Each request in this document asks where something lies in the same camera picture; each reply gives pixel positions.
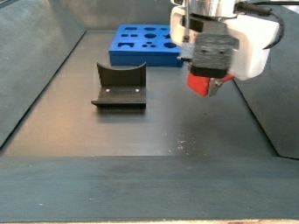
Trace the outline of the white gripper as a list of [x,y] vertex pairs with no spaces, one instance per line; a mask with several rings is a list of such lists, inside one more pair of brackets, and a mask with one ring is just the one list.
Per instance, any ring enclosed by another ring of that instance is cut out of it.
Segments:
[[[179,60],[190,65],[196,34],[183,27],[183,16],[212,18],[227,25],[228,34],[239,40],[227,74],[243,81],[260,75],[270,48],[280,40],[280,22],[267,19],[274,12],[248,0],[171,0],[171,3],[171,39],[182,47]],[[210,79],[208,96],[218,93],[222,85],[223,79]]]

